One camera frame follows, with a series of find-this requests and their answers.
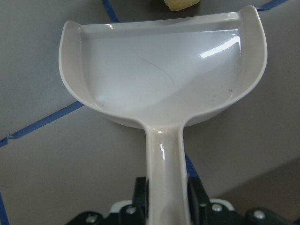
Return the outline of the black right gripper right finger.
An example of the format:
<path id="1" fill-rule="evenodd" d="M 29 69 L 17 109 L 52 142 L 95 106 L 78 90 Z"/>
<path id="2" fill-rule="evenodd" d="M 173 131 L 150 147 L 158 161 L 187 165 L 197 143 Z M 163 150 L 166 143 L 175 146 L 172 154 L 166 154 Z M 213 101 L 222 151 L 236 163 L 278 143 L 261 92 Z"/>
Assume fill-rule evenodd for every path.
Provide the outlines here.
<path id="1" fill-rule="evenodd" d="M 188 178 L 188 204 L 193 225 L 229 225 L 230 211 L 221 202 L 212 202 L 198 177 Z"/>

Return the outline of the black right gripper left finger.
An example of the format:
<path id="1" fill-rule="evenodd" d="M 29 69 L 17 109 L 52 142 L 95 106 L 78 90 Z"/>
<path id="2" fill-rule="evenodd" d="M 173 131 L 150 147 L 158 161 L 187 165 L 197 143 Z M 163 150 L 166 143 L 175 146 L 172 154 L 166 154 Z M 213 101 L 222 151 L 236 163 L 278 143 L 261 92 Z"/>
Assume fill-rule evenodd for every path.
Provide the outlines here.
<path id="1" fill-rule="evenodd" d="M 145 225 L 147 218 L 148 186 L 145 177 L 135 179 L 132 202 L 119 211 L 119 225 Z"/>

